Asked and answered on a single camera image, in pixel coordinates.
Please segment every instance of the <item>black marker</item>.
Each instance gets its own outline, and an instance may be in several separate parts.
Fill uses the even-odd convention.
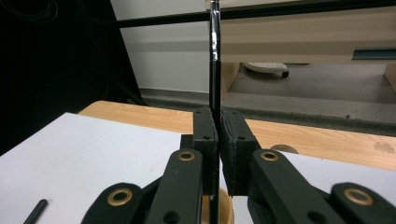
[[[40,200],[40,202],[38,202],[38,204],[35,206],[35,209],[33,209],[33,212],[29,215],[26,221],[23,222],[23,224],[34,224],[40,217],[41,213],[43,213],[48,203],[49,202],[45,199]]]

